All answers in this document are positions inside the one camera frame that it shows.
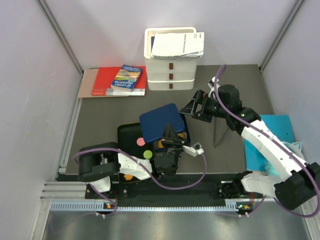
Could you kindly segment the blue cookie tin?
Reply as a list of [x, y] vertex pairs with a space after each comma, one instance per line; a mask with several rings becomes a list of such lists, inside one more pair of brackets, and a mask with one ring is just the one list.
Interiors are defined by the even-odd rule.
[[[188, 124], [187, 124], [187, 120], [186, 120], [186, 117], [184, 114], [180, 114], [183, 122], [184, 122], [184, 125], [185, 125], [185, 130], [181, 133], [185, 133], [187, 135], [187, 139], [186, 139], [186, 145], [187, 146], [190, 146], [191, 145], [191, 137], [190, 137], [190, 133], [189, 133], [189, 128], [188, 128]], [[156, 152], [156, 153], [160, 153], [160, 152], [165, 152], [166, 149], [165, 148], [157, 148], [157, 142], [160, 141], [160, 140], [157, 140], [155, 142], [152, 143], [152, 146], [153, 146], [153, 150]]]

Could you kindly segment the orange small flower cookie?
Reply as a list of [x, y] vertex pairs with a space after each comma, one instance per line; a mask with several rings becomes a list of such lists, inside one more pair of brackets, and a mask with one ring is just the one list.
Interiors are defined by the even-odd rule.
[[187, 139], [187, 135], [184, 132], [178, 133], [178, 136], [183, 139]]

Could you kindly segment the orange round cookie bottom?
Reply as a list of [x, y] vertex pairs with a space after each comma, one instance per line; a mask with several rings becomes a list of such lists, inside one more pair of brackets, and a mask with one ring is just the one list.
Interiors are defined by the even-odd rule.
[[159, 141], [156, 143], [156, 146], [157, 146], [157, 148], [159, 148], [159, 149], [164, 148], [163, 143], [162, 143], [162, 140], [159, 140]]

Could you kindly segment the blue tin lid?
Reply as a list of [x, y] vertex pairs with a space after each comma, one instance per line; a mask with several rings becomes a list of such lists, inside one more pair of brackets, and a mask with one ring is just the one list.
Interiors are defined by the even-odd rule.
[[170, 124], [177, 133], [186, 129], [186, 124], [175, 103], [158, 107], [139, 116], [142, 137], [146, 143], [153, 143], [164, 135]]

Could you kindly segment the grey metal tongs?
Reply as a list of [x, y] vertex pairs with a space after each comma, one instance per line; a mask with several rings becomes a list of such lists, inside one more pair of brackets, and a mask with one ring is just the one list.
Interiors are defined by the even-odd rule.
[[219, 140], [217, 140], [217, 133], [218, 133], [217, 123], [218, 123], [218, 120], [217, 120], [217, 118], [215, 118], [213, 121], [213, 147], [215, 149], [218, 148], [222, 144], [222, 142], [224, 141], [224, 139], [227, 137], [228, 133], [230, 132], [230, 129], [227, 129], [225, 131], [225, 133], [222, 135], [222, 137]]

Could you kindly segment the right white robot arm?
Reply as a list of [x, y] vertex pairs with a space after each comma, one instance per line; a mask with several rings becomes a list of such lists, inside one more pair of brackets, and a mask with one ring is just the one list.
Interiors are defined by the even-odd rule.
[[275, 168], [278, 176], [261, 175], [246, 170], [237, 174], [220, 191], [227, 198], [245, 198], [258, 193], [276, 199], [287, 210], [295, 210], [320, 195], [320, 166], [290, 151], [267, 127], [253, 109], [244, 107], [237, 88], [231, 84], [205, 93], [197, 90], [181, 114], [210, 123], [213, 118], [225, 119], [231, 131], [250, 142]]

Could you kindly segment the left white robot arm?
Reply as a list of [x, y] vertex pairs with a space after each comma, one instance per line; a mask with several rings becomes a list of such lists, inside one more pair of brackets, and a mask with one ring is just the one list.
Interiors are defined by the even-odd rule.
[[111, 176], [115, 174], [123, 176], [125, 183], [175, 175], [183, 147], [190, 143], [188, 131], [175, 131], [167, 124], [156, 141], [140, 143], [142, 138], [140, 123], [123, 124], [117, 129], [116, 142], [81, 148], [76, 154], [78, 179], [93, 185], [106, 199], [113, 194]]

